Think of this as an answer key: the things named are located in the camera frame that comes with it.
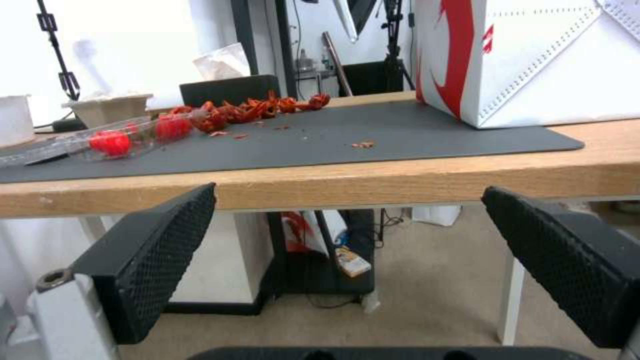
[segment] light stand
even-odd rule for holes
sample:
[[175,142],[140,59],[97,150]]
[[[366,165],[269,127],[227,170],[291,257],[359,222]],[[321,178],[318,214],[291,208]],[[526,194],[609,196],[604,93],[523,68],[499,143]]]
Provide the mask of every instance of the light stand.
[[398,56],[400,55],[400,47],[398,46],[398,34],[400,31],[400,21],[403,19],[401,13],[402,0],[383,0],[385,4],[385,11],[387,13],[387,22],[382,24],[383,29],[387,29],[388,33],[388,53],[385,58],[385,74],[387,75],[387,88],[392,89],[393,79],[398,77],[401,73],[402,76],[409,83],[411,90],[415,90],[415,85],[409,76],[409,73],[404,66],[404,63],[400,61]]
[[60,85],[62,90],[69,96],[69,99],[76,101],[80,98],[80,86],[76,80],[76,76],[73,72],[67,70],[65,60],[62,58],[60,52],[60,45],[58,38],[56,38],[56,31],[58,27],[56,25],[56,19],[53,14],[47,13],[47,9],[44,7],[44,0],[38,0],[38,6],[40,7],[40,13],[38,14],[38,23],[40,23],[40,29],[46,31],[49,34],[49,41],[53,46],[53,50],[56,52],[58,63],[60,64],[61,72],[58,73],[60,79]]

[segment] white box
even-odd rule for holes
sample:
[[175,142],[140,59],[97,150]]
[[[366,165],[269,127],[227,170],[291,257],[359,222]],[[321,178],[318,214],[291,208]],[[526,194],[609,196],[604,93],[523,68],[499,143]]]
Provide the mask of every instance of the white box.
[[478,128],[640,117],[640,1],[415,4],[418,100]]

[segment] plastic container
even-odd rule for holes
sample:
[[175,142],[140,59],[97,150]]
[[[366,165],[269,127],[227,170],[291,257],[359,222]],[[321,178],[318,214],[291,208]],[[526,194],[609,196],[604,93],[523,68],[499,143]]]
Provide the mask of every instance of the plastic container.
[[0,97],[0,148],[32,141],[28,95]]
[[63,143],[66,152],[86,161],[131,158],[191,133],[190,114],[137,117],[76,133]]
[[85,161],[139,156],[157,146],[189,136],[191,114],[149,116],[123,120],[70,136],[32,143],[15,151],[0,151],[0,168],[27,165],[68,154]]
[[122,119],[144,116],[147,99],[152,94],[139,94],[118,97],[99,97],[87,101],[72,101],[62,104],[71,108],[90,129],[112,124]]

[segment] red and white bag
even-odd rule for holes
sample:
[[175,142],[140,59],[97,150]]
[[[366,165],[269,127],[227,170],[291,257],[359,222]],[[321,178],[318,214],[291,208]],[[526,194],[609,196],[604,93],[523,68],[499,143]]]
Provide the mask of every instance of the red and white bag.
[[417,97],[478,127],[640,117],[640,1],[419,0]]

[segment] beige carpet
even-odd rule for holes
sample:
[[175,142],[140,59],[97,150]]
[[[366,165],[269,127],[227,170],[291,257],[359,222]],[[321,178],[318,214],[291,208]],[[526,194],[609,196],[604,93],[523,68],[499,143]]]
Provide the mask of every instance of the beige carpet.
[[[316,309],[304,296],[286,295],[260,316],[163,315],[143,343],[121,347],[122,355],[184,359],[229,345],[497,346],[507,251],[480,205],[466,206],[449,228],[407,221],[389,229],[376,253],[382,305],[370,315],[358,305]],[[516,344],[593,359],[618,354],[593,346],[528,276]]]

